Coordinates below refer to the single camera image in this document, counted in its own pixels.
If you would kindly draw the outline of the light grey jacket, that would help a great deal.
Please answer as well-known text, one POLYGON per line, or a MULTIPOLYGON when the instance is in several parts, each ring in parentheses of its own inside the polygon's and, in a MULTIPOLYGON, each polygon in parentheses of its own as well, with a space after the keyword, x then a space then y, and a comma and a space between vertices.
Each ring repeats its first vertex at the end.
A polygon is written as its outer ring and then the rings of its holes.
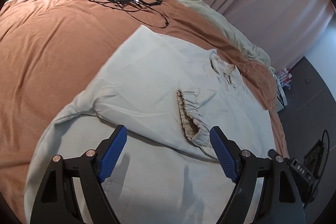
POLYGON ((122 223, 215 223, 232 190, 214 126, 255 156, 275 147, 270 115, 216 49, 139 27, 47 126, 27 175, 27 218, 52 156, 82 155, 116 125, 127 142, 103 188, 122 223))

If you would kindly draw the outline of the orange-brown bed cover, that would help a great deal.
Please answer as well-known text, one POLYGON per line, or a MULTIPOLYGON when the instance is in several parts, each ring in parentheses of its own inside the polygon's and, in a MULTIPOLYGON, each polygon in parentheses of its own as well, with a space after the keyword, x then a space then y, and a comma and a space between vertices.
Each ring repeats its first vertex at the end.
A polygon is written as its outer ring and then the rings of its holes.
MULTIPOLYGON (((202 14, 180 0, 163 0, 158 10, 169 23, 158 33, 216 48, 238 67, 270 113, 276 150, 287 156, 276 83, 267 66, 242 54, 229 37, 232 27, 212 22, 213 9, 202 14)), ((139 26, 127 13, 87 0, 10 0, 1 9, 1 194, 20 221, 28 168, 42 133, 139 26)))

